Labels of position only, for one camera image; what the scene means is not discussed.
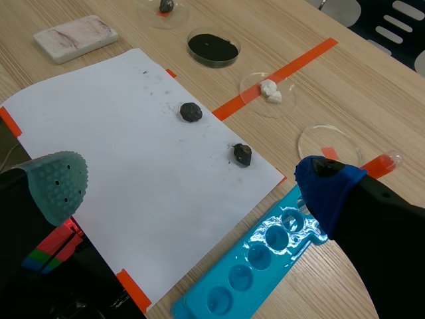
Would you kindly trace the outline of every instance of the chair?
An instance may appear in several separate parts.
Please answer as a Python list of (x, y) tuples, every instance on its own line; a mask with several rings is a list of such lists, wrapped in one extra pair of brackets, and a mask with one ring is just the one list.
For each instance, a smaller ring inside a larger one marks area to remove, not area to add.
[[(364, 39), (384, 47), (395, 59), (416, 70), (415, 60), (422, 51), (425, 51), (425, 14), (423, 14), (425, 1), (357, 0), (357, 2), (361, 6), (361, 14), (349, 29)], [(326, 0), (323, 0), (319, 9), (323, 8), (325, 3)]]

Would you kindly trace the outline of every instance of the wooden table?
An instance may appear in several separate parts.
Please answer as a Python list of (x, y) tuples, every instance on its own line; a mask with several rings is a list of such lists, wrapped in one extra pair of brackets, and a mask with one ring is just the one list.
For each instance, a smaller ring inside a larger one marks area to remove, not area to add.
[[(177, 74), (211, 111), (238, 94), (251, 70), (270, 72), (327, 37), (339, 44), (291, 76), (297, 110), (264, 118), (241, 109), (225, 120), (232, 130), (288, 176), (147, 314), (170, 318), (169, 307), (267, 208), (294, 184), (296, 145), (306, 126), (332, 124), (351, 134), (366, 160), (398, 149), (405, 164), (382, 181), (413, 204), (425, 193), (425, 80), (303, 0), (186, 0), (190, 21), (174, 30), (150, 29), (132, 0), (0, 0), (0, 100), (38, 81), (140, 47)], [(120, 34), (117, 43), (63, 65), (34, 44), (32, 34), (97, 14)], [(198, 27), (231, 30), (242, 42), (234, 65), (209, 69), (186, 53), (187, 35)], [(394, 221), (396, 231), (402, 229)], [(254, 318), (376, 318), (355, 269), (333, 242), (311, 246), (263, 303)]]

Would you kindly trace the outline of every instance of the black substance in petri dish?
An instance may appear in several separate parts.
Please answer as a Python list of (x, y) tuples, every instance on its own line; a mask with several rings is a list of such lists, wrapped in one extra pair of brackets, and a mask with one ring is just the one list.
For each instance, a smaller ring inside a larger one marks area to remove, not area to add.
[(231, 65), (239, 54), (234, 44), (215, 35), (196, 35), (187, 45), (196, 61), (212, 68)]

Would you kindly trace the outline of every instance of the blue rubber grip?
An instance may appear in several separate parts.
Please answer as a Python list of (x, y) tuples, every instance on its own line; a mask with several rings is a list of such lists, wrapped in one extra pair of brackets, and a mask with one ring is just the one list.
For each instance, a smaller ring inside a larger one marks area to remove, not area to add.
[(345, 165), (335, 175), (321, 177), (313, 167), (312, 161), (315, 158), (324, 157), (303, 158), (296, 166), (295, 179), (305, 204), (312, 210), (328, 238), (332, 239), (335, 225), (350, 191), (367, 172), (352, 165)]

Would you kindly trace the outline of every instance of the plastic tube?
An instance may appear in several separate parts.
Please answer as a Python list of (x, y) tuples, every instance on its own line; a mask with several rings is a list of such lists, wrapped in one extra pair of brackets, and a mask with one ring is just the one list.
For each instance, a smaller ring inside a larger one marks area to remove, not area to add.
[(372, 159), (360, 168), (367, 170), (367, 175), (378, 179), (394, 171), (402, 163), (403, 155), (399, 151), (393, 150)]

